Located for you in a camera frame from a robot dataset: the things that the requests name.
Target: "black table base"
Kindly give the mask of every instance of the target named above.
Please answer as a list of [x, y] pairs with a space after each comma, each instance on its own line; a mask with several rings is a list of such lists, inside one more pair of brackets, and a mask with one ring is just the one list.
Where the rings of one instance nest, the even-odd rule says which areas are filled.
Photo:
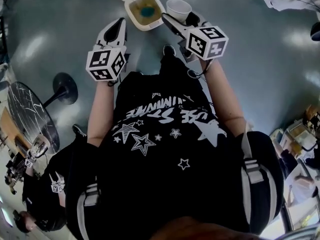
[[58, 73], [53, 79], [54, 95], [49, 98], [43, 106], [46, 108], [53, 101], [58, 99], [66, 105], [75, 103], [78, 99], [78, 87], [73, 78], [67, 73]]

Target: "white plastic container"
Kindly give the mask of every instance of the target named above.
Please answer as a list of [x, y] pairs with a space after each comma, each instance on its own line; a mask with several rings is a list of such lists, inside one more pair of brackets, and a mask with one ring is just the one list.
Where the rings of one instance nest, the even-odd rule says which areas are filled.
[[168, 0], [166, 2], [166, 13], [184, 23], [191, 13], [192, 7], [183, 0]]
[[[165, 8], [160, 0], [122, 0], [124, 7], [134, 25], [141, 31], [152, 30], [164, 22], [161, 19], [161, 14], [165, 13]], [[141, 16], [141, 8], [154, 8], [154, 14], [151, 17]]]

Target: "shiny floor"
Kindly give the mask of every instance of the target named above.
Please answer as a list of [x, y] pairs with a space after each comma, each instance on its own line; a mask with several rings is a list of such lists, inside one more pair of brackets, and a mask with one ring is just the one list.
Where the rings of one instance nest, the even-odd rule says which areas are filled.
[[[270, 134], [309, 103], [318, 103], [320, 43], [310, 39], [315, 12], [278, 12], [262, 0], [185, 1], [228, 35], [220, 62], [255, 130]], [[108, 23], [127, 19], [128, 72], [156, 74], [163, 45], [178, 48], [179, 38], [164, 25], [139, 31], [121, 0], [8, 0], [8, 6], [8, 50], [18, 81], [43, 102], [53, 94], [59, 72], [70, 74], [78, 85], [75, 104], [55, 101], [47, 108], [62, 148], [74, 139], [72, 124], [87, 125], [96, 86], [85, 71], [87, 52]], [[188, 66], [200, 70], [197, 62]]]

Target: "star print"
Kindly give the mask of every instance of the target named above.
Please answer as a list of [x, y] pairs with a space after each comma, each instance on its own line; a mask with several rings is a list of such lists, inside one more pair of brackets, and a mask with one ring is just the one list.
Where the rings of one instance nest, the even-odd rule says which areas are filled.
[[112, 130], [111, 131], [114, 131], [116, 128], [118, 128], [119, 127], [119, 125], [115, 125], [113, 128], [112, 128]]
[[121, 139], [119, 137], [115, 137], [113, 141], [116, 143], [119, 143], [119, 141], [121, 141]]
[[135, 125], [135, 122], [132, 122], [130, 124], [123, 124], [122, 128], [116, 131], [112, 136], [122, 133], [123, 144], [126, 144], [126, 141], [130, 133], [140, 132], [138, 129], [134, 128], [134, 125]]
[[172, 129], [172, 132], [170, 133], [171, 136], [173, 136], [175, 139], [178, 138], [178, 136], [181, 136], [181, 133], [179, 132], [179, 129]]
[[227, 133], [219, 127], [219, 122], [215, 119], [208, 123], [194, 121], [194, 124], [202, 132], [201, 136], [198, 138], [198, 141], [208, 139], [208, 141], [214, 147], [217, 147], [218, 135], [223, 134], [225, 137], [227, 137]]
[[138, 126], [141, 126], [144, 124], [144, 121], [143, 120], [138, 120], [137, 122], [135, 122]]
[[149, 140], [149, 133], [147, 133], [146, 135], [144, 135], [142, 137], [135, 135], [135, 134], [132, 134], [132, 137], [134, 138], [134, 140], [136, 142], [135, 142], [133, 148], [131, 149], [131, 151], [140, 150], [144, 156], [146, 156], [148, 153], [148, 147], [156, 145], [151, 140]]
[[184, 160], [184, 159], [181, 158], [180, 159], [180, 163], [178, 164], [178, 166], [182, 168], [182, 171], [184, 171], [186, 168], [189, 168], [190, 167], [189, 159]]
[[152, 99], [155, 97], [155, 96], [160, 96], [161, 97], [161, 94], [160, 93], [152, 93]]
[[187, 95], [183, 95], [183, 96], [186, 97], [189, 101], [194, 102], [194, 101], [190, 98], [190, 96], [187, 96]]
[[156, 135], [156, 136], [154, 136], [154, 137], [155, 137], [155, 140], [156, 140], [156, 141], [161, 141], [161, 138], [162, 138], [162, 137], [161, 137], [159, 134]]

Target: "white cup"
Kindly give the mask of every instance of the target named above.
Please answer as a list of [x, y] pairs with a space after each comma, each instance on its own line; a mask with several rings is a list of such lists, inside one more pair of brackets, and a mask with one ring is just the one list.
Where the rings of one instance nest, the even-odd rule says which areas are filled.
[[166, 13], [174, 17], [177, 21], [184, 23], [191, 13], [192, 7], [182, 0], [168, 0], [166, 2]]

